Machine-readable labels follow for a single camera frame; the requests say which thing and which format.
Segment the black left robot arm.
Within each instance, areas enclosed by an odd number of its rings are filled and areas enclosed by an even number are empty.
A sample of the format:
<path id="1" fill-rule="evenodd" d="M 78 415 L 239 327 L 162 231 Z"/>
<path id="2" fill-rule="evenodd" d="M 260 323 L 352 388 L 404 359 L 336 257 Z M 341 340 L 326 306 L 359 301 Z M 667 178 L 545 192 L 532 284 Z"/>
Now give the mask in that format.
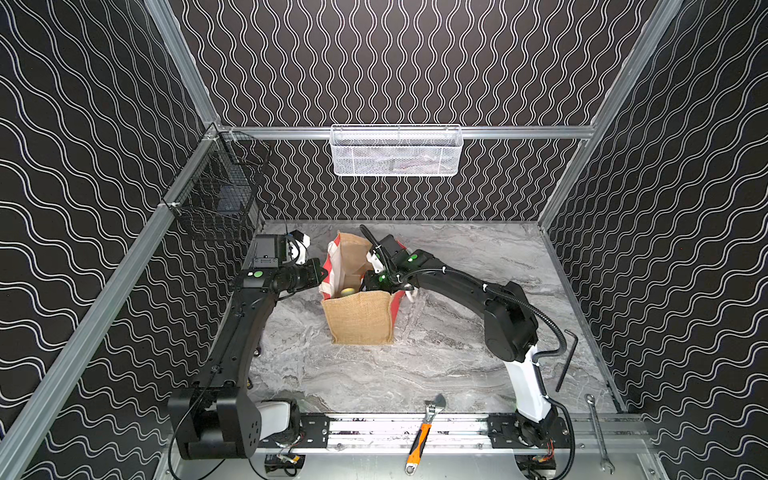
<path id="1" fill-rule="evenodd" d="M 234 278 L 230 307 L 208 360 L 190 386 L 174 391 L 167 403 L 182 459 L 249 458 L 266 439 L 278 444 L 299 439 L 297 403 L 255 403 L 248 380 L 278 302 L 319 286 L 327 276 L 319 259 L 306 256 L 309 245 L 298 230 L 256 236 L 254 257 Z"/>

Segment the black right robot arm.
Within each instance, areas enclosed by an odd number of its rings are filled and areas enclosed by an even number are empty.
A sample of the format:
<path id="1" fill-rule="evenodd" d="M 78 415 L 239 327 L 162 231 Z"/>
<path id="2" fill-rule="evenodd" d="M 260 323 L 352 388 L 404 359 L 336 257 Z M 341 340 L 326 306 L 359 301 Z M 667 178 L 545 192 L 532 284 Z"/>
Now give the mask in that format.
<path id="1" fill-rule="evenodd" d="M 366 226 L 360 230 L 371 243 L 367 258 L 373 265 L 362 285 L 389 293 L 431 291 L 475 313 L 483 321 L 488 351 L 504 363 L 512 383 L 519 441 L 525 446 L 553 445 L 558 413 L 567 409 L 547 393 L 540 361 L 565 353 L 562 329 L 531 305 L 515 282 L 482 280 L 427 251 L 411 252 L 391 235 L 377 239 Z"/>

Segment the jute tote bag red trim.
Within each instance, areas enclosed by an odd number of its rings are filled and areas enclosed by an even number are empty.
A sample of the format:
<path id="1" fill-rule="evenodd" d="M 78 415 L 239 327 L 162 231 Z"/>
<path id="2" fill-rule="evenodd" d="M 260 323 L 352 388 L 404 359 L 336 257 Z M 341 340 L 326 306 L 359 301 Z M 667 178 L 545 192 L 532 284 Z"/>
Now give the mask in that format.
<path id="1" fill-rule="evenodd" d="M 335 344 L 392 344 L 402 300 L 411 297 L 406 293 L 361 290 L 362 277 L 371 267 L 366 259 L 371 247 L 367 239 L 342 232 L 328 243 L 323 265 L 327 278 L 318 291 Z M 341 297 L 345 288 L 355 288 L 357 293 Z"/>

